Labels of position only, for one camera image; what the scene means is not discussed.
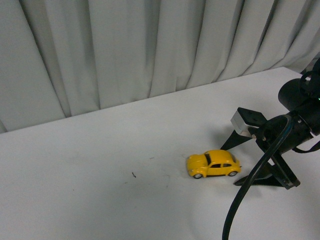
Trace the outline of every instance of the yellow toy car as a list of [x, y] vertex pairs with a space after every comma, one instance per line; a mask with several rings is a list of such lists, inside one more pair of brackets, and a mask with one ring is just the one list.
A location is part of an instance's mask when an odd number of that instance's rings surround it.
[[210, 150], [204, 154], [191, 155], [186, 161], [186, 168], [191, 177], [200, 179], [209, 176], [235, 176], [241, 172], [238, 159], [225, 150]]

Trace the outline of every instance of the curtain fold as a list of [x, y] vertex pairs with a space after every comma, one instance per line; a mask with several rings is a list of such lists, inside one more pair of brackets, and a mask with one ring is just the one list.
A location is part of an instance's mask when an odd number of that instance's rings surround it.
[[0, 133], [320, 52], [320, 0], [2, 0], [0, 20]]
[[0, 120], [4, 128], [12, 131], [64, 118], [20, 3], [1, 1], [0, 18]]

